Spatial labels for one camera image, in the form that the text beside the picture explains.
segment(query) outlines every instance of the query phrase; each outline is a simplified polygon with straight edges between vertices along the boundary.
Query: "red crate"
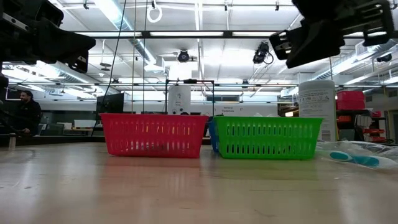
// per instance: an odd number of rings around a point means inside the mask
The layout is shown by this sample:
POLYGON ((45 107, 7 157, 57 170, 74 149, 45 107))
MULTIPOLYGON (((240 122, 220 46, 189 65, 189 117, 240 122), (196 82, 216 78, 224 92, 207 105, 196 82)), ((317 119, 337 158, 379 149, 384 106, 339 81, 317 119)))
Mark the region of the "red crate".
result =
POLYGON ((383 129, 364 129, 364 134, 384 134, 383 129))
POLYGON ((101 114, 108 153, 198 158, 207 116, 101 114))
POLYGON ((362 91, 339 91, 337 93, 338 101, 364 101, 365 95, 362 91))
POLYGON ((336 110, 363 110, 364 101, 336 101, 336 110))

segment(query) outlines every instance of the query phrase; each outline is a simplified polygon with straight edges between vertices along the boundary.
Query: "white bottle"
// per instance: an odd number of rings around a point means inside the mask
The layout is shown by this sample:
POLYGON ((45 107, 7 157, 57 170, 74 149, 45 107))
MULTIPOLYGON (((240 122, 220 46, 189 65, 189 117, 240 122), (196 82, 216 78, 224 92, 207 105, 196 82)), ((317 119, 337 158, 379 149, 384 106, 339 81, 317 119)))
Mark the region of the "white bottle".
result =
POLYGON ((336 141, 335 83, 313 80, 298 86, 298 108, 301 118, 323 118, 318 140, 336 141))

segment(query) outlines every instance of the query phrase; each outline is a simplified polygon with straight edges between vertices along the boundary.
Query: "blue basket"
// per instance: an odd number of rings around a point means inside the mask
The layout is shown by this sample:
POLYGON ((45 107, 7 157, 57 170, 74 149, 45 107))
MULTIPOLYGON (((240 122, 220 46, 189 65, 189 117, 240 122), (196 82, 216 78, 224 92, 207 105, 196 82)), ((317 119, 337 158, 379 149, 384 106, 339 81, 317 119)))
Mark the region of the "blue basket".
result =
POLYGON ((213 146, 214 152, 218 152, 219 140, 216 132, 216 121, 212 119, 211 121, 207 122, 207 126, 209 128, 211 146, 213 146))

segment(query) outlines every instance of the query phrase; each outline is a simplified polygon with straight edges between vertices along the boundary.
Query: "wooden table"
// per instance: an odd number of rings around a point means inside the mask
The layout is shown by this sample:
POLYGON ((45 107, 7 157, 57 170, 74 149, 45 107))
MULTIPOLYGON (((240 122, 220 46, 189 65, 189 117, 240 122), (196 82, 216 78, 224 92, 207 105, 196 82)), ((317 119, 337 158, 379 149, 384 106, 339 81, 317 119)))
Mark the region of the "wooden table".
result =
POLYGON ((398 178, 350 164, 113 157, 104 143, 0 152, 0 223, 397 223, 398 178))

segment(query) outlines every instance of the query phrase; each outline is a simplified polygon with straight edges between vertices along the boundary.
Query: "man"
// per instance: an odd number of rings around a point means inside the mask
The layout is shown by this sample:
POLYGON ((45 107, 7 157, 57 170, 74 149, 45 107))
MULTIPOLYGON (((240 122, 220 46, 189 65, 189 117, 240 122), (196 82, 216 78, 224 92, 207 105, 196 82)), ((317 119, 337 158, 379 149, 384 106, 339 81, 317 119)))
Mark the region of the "man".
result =
POLYGON ((19 98, 21 103, 17 107, 15 116, 20 119, 14 122, 14 128, 22 130, 25 134, 36 135, 39 132, 42 109, 38 102, 33 100, 31 91, 22 91, 19 98))

